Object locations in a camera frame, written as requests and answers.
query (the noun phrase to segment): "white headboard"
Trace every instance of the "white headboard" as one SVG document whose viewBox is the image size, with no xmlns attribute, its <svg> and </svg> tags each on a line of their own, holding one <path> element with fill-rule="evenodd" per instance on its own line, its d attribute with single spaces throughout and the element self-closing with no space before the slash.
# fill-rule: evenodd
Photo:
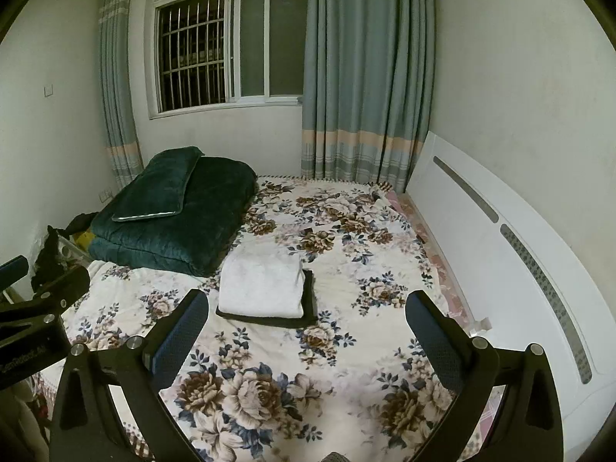
<svg viewBox="0 0 616 462">
<path fill-rule="evenodd" d="M 503 181 L 429 132 L 407 186 L 495 347 L 541 344 L 554 375 L 565 460 L 616 402 L 616 322 L 580 260 Z"/>
</svg>

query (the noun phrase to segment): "floral bedspread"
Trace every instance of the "floral bedspread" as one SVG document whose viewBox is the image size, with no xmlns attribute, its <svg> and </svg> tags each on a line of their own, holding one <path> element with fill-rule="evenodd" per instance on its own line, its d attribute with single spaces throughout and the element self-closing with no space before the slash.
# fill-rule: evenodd
<svg viewBox="0 0 616 462">
<path fill-rule="evenodd" d="M 234 245 L 268 242 L 314 273 L 318 324 L 285 330 L 214 313 L 219 277 L 95 261 L 64 314 L 91 349 L 145 335 L 192 288 L 210 315 L 175 383 L 160 392 L 204 461 L 409 461 L 452 401 L 404 315 L 409 292 L 447 303 L 423 242 L 377 186 L 266 177 Z M 41 373 L 57 386 L 62 363 Z M 134 420 L 116 399 L 127 426 Z M 480 445 L 479 430 L 463 458 Z"/>
</svg>

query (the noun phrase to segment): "curtain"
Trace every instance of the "curtain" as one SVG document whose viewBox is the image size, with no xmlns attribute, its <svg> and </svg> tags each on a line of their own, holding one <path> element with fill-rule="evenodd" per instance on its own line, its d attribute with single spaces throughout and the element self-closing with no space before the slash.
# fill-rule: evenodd
<svg viewBox="0 0 616 462">
<path fill-rule="evenodd" d="M 308 0 L 302 175 L 404 191 L 433 77 L 434 0 Z"/>
<path fill-rule="evenodd" d="M 129 1 L 101 0 L 99 9 L 99 70 L 107 151 L 120 189 L 144 168 L 128 80 Z"/>
</svg>

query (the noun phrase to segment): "white towel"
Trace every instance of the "white towel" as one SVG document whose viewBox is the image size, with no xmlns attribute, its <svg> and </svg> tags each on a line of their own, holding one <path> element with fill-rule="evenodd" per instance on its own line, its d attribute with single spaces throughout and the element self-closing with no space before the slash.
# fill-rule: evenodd
<svg viewBox="0 0 616 462">
<path fill-rule="evenodd" d="M 218 309 L 241 316 L 301 318 L 300 256 L 271 244 L 238 245 L 224 260 Z"/>
</svg>

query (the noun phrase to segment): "silver bolt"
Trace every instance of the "silver bolt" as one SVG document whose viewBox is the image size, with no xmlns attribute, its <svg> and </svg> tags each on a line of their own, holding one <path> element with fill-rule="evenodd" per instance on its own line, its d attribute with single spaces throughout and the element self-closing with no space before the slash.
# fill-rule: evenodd
<svg viewBox="0 0 616 462">
<path fill-rule="evenodd" d="M 541 356 L 543 354 L 543 347 L 539 344 L 531 344 L 531 353 L 536 356 Z"/>
<path fill-rule="evenodd" d="M 144 338 L 139 335 L 133 335 L 126 341 L 126 347 L 129 349 L 136 349 L 144 343 Z"/>
<path fill-rule="evenodd" d="M 477 349 L 485 349 L 488 347 L 488 341 L 483 337 L 475 337 L 472 340 L 472 345 Z"/>
<path fill-rule="evenodd" d="M 85 346 L 83 344 L 75 344 L 71 347 L 71 354 L 73 356 L 79 356 L 82 352 L 84 352 Z"/>
</svg>

